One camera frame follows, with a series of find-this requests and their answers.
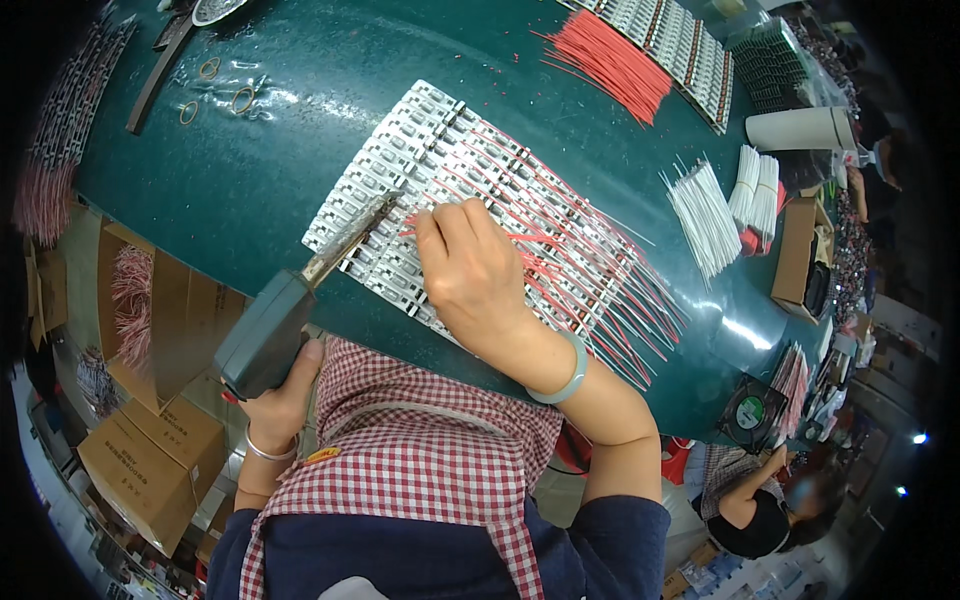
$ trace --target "stack of green trays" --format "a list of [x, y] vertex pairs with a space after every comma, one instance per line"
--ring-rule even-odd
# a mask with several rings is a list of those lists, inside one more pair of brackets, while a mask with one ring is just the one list
[[809, 79], [801, 60], [800, 43], [782, 18], [761, 23], [731, 36], [736, 75], [750, 90], [759, 112], [784, 110], [784, 96]]

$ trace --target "navy blue shirt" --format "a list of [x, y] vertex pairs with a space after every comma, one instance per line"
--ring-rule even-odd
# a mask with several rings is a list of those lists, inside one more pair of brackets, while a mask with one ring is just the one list
[[[238, 596], [257, 514], [244, 509], [227, 521], [210, 560], [207, 598]], [[659, 503], [597, 498], [561, 529], [543, 520], [527, 498], [524, 520], [547, 598], [660, 598], [670, 515]], [[516, 598], [507, 566], [482, 527], [384, 516], [271, 516], [264, 541], [271, 600], [313, 600], [355, 575], [390, 600]]]

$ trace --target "silver bracelet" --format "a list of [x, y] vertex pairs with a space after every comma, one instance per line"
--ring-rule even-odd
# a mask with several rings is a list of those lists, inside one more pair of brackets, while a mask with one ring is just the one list
[[265, 458], [268, 461], [279, 462], [290, 460], [291, 458], [297, 456], [297, 451], [300, 449], [300, 432], [298, 431], [297, 435], [294, 436], [294, 447], [290, 448], [285, 453], [276, 456], [274, 454], [267, 454], [263, 450], [253, 445], [253, 442], [250, 441], [250, 422], [247, 421], [247, 448], [249, 448], [253, 454], [256, 454], [260, 458]]
[[558, 331], [558, 333], [564, 336], [567, 341], [573, 345], [573, 349], [576, 350], [577, 366], [573, 370], [573, 376], [570, 377], [570, 381], [556, 394], [540, 394], [530, 388], [526, 388], [527, 394], [540, 404], [557, 404], [573, 396], [573, 393], [576, 392], [580, 388], [580, 384], [583, 383], [584, 376], [587, 375], [587, 346], [584, 344], [584, 341], [580, 339], [580, 336], [571, 331]]

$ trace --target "bundle of white wires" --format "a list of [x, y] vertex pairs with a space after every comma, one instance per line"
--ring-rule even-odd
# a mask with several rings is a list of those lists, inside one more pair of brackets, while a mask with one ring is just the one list
[[780, 183], [780, 163], [772, 156], [761, 156], [759, 177], [754, 193], [754, 216], [751, 227], [760, 236], [763, 245], [777, 235], [777, 186]]
[[740, 255], [740, 234], [709, 161], [686, 175], [676, 164], [674, 168], [680, 174], [676, 183], [671, 185], [665, 173], [660, 178], [709, 291], [710, 280]]
[[736, 226], [745, 230], [753, 222], [754, 194], [760, 177], [760, 155], [751, 146], [740, 147], [740, 165], [730, 194], [730, 214]]

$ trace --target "workbench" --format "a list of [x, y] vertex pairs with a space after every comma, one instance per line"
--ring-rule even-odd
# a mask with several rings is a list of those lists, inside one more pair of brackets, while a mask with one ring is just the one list
[[[556, 32], [568, 15], [549, 0], [254, 0], [196, 32], [134, 136], [124, 125], [159, 57], [151, 47], [166, 15], [156, 13], [156, 0], [117, 5], [117, 19], [137, 12], [137, 31], [97, 112], [77, 190], [214, 279], [252, 296], [277, 270], [301, 268], [310, 251], [300, 238], [327, 192], [403, 92], [424, 79], [465, 100], [656, 244], [640, 243], [692, 317], [676, 350], [666, 353], [668, 363], [640, 350], [658, 374], [645, 396], [661, 432], [715, 439], [713, 425], [740, 371], [769, 382], [790, 341], [817, 364], [826, 320], [807, 324], [769, 298], [779, 239], [768, 256], [738, 258], [708, 294], [660, 180], [660, 171], [675, 178], [675, 155], [690, 166], [706, 153], [730, 193], [752, 111], [742, 85], [726, 135], [714, 133], [677, 91], [664, 98], [655, 126], [642, 129], [610, 97], [540, 62], [543, 41], [528, 30]], [[213, 57], [222, 64], [209, 82], [198, 71]], [[232, 113], [233, 92], [261, 80], [253, 107]], [[180, 109], [190, 101], [199, 112], [184, 126]], [[318, 296], [312, 321], [334, 334], [523, 395], [515, 382], [339, 272]]]

